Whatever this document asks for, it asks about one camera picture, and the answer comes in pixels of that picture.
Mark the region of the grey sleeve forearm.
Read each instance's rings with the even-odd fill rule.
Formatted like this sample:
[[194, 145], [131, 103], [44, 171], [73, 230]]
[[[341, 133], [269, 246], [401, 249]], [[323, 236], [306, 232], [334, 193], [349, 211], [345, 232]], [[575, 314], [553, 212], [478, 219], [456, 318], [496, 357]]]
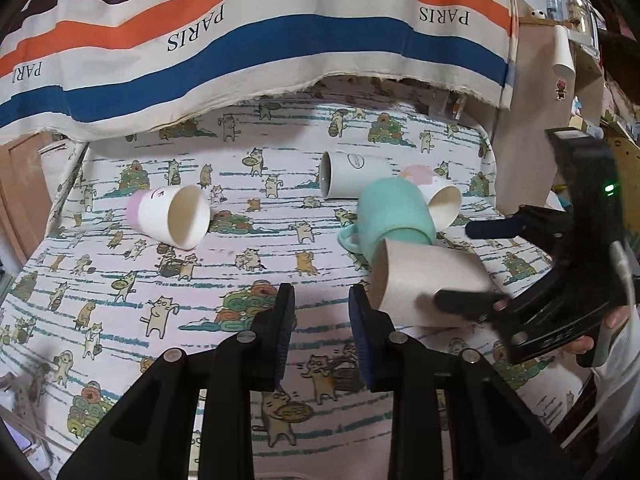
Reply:
[[605, 364], [596, 367], [599, 454], [620, 444], [639, 417], [639, 315], [631, 310]]

